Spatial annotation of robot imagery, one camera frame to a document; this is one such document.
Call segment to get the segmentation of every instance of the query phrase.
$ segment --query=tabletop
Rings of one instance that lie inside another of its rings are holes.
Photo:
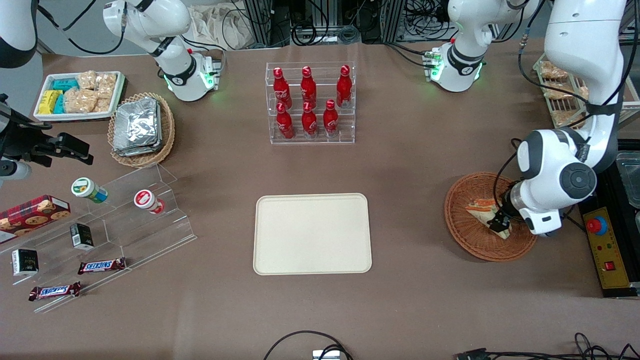
[[[465,174],[498,170],[513,152],[510,138],[550,127],[541,91],[518,73],[517,48],[515,40],[492,45],[480,78],[460,94],[425,82],[418,66],[382,45],[229,52],[220,89],[189,103],[156,77],[150,56],[45,56],[45,74],[119,70],[127,95],[168,101],[176,139],[163,165],[178,178],[172,187],[198,239],[46,314],[31,312],[28,290],[0,282],[0,357],[261,359],[301,329],[335,336],[356,359],[450,359],[479,347],[573,352],[577,331],[616,350],[637,341],[640,302],[601,299],[588,241],[571,224],[510,263],[474,258],[447,230],[449,187]],[[540,49],[530,42],[525,66]],[[266,63],[346,58],[357,61],[355,144],[271,145]],[[79,176],[106,183],[132,170],[109,155],[105,122],[52,131],[90,143],[93,166],[35,165],[29,179],[5,182],[0,208],[42,193],[69,199]],[[518,176],[516,166],[505,174]],[[351,192],[369,201],[367,273],[253,271],[260,197]],[[326,345],[299,336],[271,357],[309,358]]]

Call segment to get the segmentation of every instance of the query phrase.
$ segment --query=coca-cola bottle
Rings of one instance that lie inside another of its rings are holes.
[[[351,76],[349,76],[349,65],[343,65],[340,68],[340,79],[337,84],[337,96],[335,98],[339,108],[348,108],[351,106]]]
[[[291,115],[287,113],[285,104],[279,102],[276,105],[276,110],[278,110],[276,121],[278,122],[278,129],[282,133],[282,136],[284,136],[285,139],[291,139],[296,136],[296,132],[293,129],[293,123],[291,122]]]
[[[314,109],[311,107],[310,102],[305,102],[302,104],[302,128],[305,130],[305,138],[307,139],[315,139],[318,136],[317,133],[317,123],[316,123],[316,114],[314,114]]]
[[[311,77],[311,68],[305,66],[302,68],[302,82],[300,83],[302,88],[302,101],[311,104],[311,108],[316,108],[316,82]]]
[[[287,110],[291,109],[293,101],[291,100],[291,92],[289,91],[289,84],[282,75],[282,69],[279,67],[273,68],[273,91],[276,93],[276,99],[287,106]]]
[[[329,138],[338,135],[338,112],[335,109],[335,101],[326,101],[326,109],[323,114],[324,130]]]

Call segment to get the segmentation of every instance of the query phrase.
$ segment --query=woven basket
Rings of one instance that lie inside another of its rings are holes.
[[[511,234],[503,240],[465,209],[476,199],[493,198],[495,176],[491,172],[474,172],[453,184],[444,202],[447,227],[460,246],[473,256],[488,261],[516,260],[536,243],[537,236],[531,234],[526,224],[512,220]],[[505,192],[511,183],[500,176],[497,193]]]
[[[125,103],[138,101],[146,96],[153,97],[160,103],[160,121],[162,122],[162,141],[164,144],[162,146],[162,149],[160,149],[160,151],[158,152],[151,152],[148,154],[135,156],[120,156],[113,150],[111,151],[112,158],[116,159],[117,162],[130,167],[141,168],[151,163],[159,163],[160,161],[163,161],[167,157],[167,155],[169,155],[169,152],[173,147],[173,140],[175,139],[175,123],[173,121],[173,113],[171,112],[171,109],[169,109],[169,105],[167,105],[166,101],[160,95],[145,92],[128,97],[122,102]],[[109,120],[109,132],[107,133],[107,141],[109,142],[109,145],[111,145],[111,148],[113,148],[113,128],[115,126],[115,117],[116,115],[114,113]]]

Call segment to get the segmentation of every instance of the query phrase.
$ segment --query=white tray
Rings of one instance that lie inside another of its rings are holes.
[[[92,120],[92,119],[103,119],[108,120],[116,111],[116,107],[118,106],[118,102],[120,100],[120,94],[122,94],[122,87],[124,86],[125,77],[120,71],[100,71],[107,72],[110,74],[116,74],[116,87],[113,89],[113,95],[111,96],[111,104],[109,105],[108,111],[102,111],[99,113],[74,113],[74,114],[39,114],[38,106],[40,102],[42,102],[42,96],[46,90],[51,90],[51,85],[54,80],[58,79],[70,79],[75,78],[76,75],[80,74],[80,72],[70,72],[68,74],[51,74],[47,75],[47,78],[44,80],[44,85],[42,85],[42,89],[40,89],[40,95],[38,96],[38,102],[36,102],[36,107],[33,109],[33,117],[46,122],[73,122],[73,121],[83,121],[83,120]]]
[[[264,196],[256,203],[253,269],[259,275],[370,268],[369,208],[361,193]]]

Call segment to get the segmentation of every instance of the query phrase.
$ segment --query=small black box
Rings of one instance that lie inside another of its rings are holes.
[[[38,253],[35,250],[16,249],[11,253],[13,276],[35,275],[38,272]]]
[[[87,225],[78,223],[71,225],[71,240],[73,240],[75,249],[93,249],[93,238],[91,237],[91,229]]]

